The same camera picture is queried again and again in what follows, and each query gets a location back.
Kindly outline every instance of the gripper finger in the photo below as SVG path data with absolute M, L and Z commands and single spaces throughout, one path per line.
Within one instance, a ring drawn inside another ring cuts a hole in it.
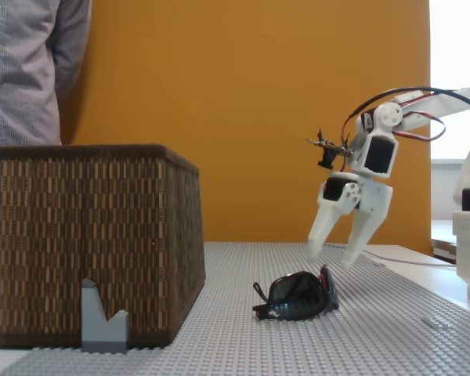
M 375 199 L 367 197 L 360 208 L 355 210 L 353 227 L 348 239 L 345 257 L 343 258 L 343 269 L 348 270 L 357 260 L 360 252 L 366 247 L 378 227 L 385 221 L 388 214 L 393 189 L 384 184 L 375 183 L 379 187 L 376 190 Z
M 319 211 L 308 235 L 308 251 L 311 262 L 315 262 L 322 251 L 322 246 L 336 222 L 342 215 L 348 215 L 360 201 L 360 190 L 356 183 L 348 183 L 342 189 L 341 196 L 336 200 L 324 198 L 324 184 L 319 194 Z

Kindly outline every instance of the shirt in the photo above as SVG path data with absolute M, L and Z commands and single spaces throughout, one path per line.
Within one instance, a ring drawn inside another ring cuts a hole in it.
M 92 0 L 0 0 L 0 146 L 60 144 Z

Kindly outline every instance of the white cable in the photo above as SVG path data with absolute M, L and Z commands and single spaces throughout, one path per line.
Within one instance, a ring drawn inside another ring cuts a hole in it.
M 346 249 L 346 246 L 343 245 L 343 244 L 336 244 L 336 243 L 326 243 L 326 244 L 328 244 L 332 247 Z M 373 256 L 377 259 L 386 260 L 386 261 L 401 262 L 403 264 L 413 264 L 413 265 L 423 265 L 423 266 L 443 266 L 445 268 L 455 268 L 456 267 L 453 264 L 434 264 L 434 263 L 430 263 L 430 262 L 405 261 L 405 260 L 399 260 L 397 258 L 389 258 L 389 257 L 378 256 L 378 255 L 376 255 L 372 252 L 369 252 L 369 251 L 363 251 L 363 252 L 366 252 L 368 255 L 371 255 L 371 256 Z
M 453 264 L 434 264 L 434 263 L 430 263 L 430 262 L 415 262 L 415 261 L 397 260 L 396 258 L 388 258 L 388 257 L 378 256 L 378 255 L 375 255 L 374 253 L 369 252 L 369 251 L 364 251 L 364 252 L 366 252 L 368 255 L 374 256 L 377 259 L 386 260 L 386 261 L 394 261 L 394 262 L 402 262 L 404 264 L 414 264 L 414 265 L 423 265 L 423 266 L 442 266 L 444 268 L 455 268 L 456 267 Z

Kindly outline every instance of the red wire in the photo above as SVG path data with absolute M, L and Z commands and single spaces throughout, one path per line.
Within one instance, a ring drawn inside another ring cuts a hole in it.
M 418 100 L 429 98 L 430 96 L 435 96 L 435 95 L 436 94 L 425 94 L 424 96 L 419 96 L 418 98 L 414 98 L 414 99 L 408 100 L 407 102 L 401 103 L 400 106 L 405 107 L 408 104 L 411 104 L 411 103 L 417 102 Z
M 342 128 L 342 145 L 345 143 L 345 127 L 346 127 L 346 124 L 349 122 L 350 119 L 351 119 L 351 117 L 346 119 L 345 124 L 343 124 L 343 128 Z
M 440 124 L 442 124 L 444 126 L 443 130 L 437 136 L 433 136 L 433 137 L 424 137 L 424 136 L 415 135 L 414 133 L 406 133 L 406 132 L 392 132 L 394 135 L 400 136 L 400 137 L 405 137 L 407 139 L 417 139 L 418 141 L 425 141 L 425 142 L 429 143 L 431 141 L 435 141 L 436 139 L 442 137 L 443 134 L 446 132 L 446 125 L 438 117 L 435 117 L 431 114 L 427 114 L 426 112 L 419 112 L 419 111 L 408 112 L 407 114 L 404 115 L 404 117 L 407 117 L 407 116 L 412 115 L 412 114 L 420 114 L 422 116 L 425 116 L 428 119 L 438 121 Z
M 340 171 L 340 172 L 345 171 L 345 167 L 346 167 L 346 157 L 343 156 L 343 166 L 341 167 L 341 169 L 340 169 L 339 171 Z

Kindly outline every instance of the black wire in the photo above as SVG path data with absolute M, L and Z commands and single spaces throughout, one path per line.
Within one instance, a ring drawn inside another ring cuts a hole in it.
M 407 88 L 396 88 L 396 89 L 391 89 L 386 92 L 382 92 L 381 94 L 378 94 L 377 96 L 374 96 L 373 98 L 369 99 L 367 102 L 361 104 L 360 106 L 357 107 L 355 111 L 349 116 L 349 119 L 353 118 L 354 116 L 358 115 L 360 111 L 362 111 L 364 108 L 369 106 L 370 104 L 376 102 L 377 100 L 381 98 L 385 98 L 386 96 L 390 96 L 392 94 L 396 94 L 398 92 L 413 92 L 414 90 L 425 90 L 426 92 L 436 92 L 438 94 L 444 94 L 445 96 L 452 96 L 456 99 L 460 99 L 463 102 L 467 103 L 470 105 L 470 99 L 467 98 L 466 96 L 462 96 L 460 94 L 457 94 L 456 92 L 452 90 L 446 90 L 446 89 L 438 89 L 438 88 L 433 88 L 431 86 L 411 86 Z

